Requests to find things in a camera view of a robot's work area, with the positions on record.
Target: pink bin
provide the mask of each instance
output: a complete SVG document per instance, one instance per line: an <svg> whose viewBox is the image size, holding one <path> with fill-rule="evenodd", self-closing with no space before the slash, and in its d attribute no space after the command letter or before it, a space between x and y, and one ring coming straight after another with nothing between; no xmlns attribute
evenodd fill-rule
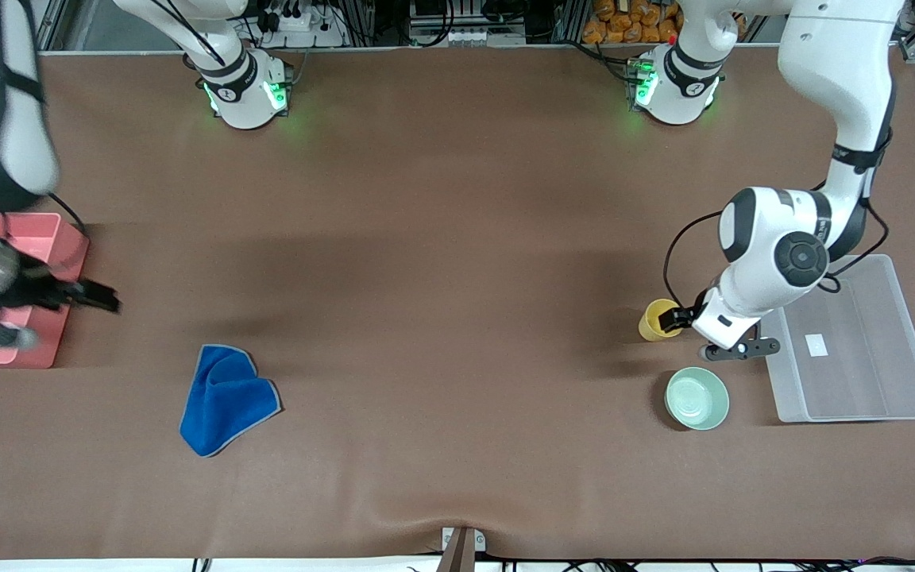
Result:
<svg viewBox="0 0 915 572"><path fill-rule="evenodd" d="M68 263L69 267L56 274L61 280L76 280L87 259L87 239L73 225L62 222L55 213L8 214L10 244L48 265ZM4 234L0 215L0 236ZM4 309L0 322L30 328L37 332L37 347L26 351L0 349L0 367L14 369L47 369L55 362L66 326L69 307L50 311L41 307Z"/></svg>

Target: folded blue cloth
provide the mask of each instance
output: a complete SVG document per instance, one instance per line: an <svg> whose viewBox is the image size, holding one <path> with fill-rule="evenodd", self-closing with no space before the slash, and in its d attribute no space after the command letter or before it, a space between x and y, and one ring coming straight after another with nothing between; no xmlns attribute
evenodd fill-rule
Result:
<svg viewBox="0 0 915 572"><path fill-rule="evenodd" d="M249 354L207 344L200 349L179 432L197 455L210 457L277 412L277 391L257 377Z"/></svg>

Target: brown tabletop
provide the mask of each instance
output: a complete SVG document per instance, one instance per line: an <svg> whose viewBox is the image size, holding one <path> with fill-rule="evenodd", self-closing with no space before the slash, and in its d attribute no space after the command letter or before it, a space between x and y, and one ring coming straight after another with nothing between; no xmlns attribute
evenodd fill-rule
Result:
<svg viewBox="0 0 915 572"><path fill-rule="evenodd" d="M700 337L636 334L684 223L823 177L834 127L775 60L737 50L668 127L571 50L317 54L241 133L178 57L44 59L87 275L126 305L74 311L57 369L0 370L0 558L422 553L453 524L505 557L915 557L915 423L781 424L756 361L712 365L730 416L679 431L661 391ZM915 323L893 73L875 205ZM714 236L677 250L687 297ZM178 432L203 343L284 402L211 459Z"/></svg>

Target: white sticker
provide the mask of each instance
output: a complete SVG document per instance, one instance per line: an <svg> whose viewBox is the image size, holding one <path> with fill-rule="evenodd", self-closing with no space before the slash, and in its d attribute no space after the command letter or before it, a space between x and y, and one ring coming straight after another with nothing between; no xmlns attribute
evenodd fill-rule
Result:
<svg viewBox="0 0 915 572"><path fill-rule="evenodd" d="M807 340L807 351L810 352L811 358L822 358L828 355L828 348L824 347L824 336L821 336L821 334L807 334L803 338Z"/></svg>

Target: mint green bowl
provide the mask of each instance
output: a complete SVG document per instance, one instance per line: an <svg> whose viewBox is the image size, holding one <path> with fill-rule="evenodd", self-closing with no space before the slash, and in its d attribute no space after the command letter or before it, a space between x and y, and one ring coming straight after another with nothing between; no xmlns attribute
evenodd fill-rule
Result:
<svg viewBox="0 0 915 572"><path fill-rule="evenodd" d="M666 408L684 426L698 431L719 427L729 413L725 384L702 367L684 367L666 386Z"/></svg>

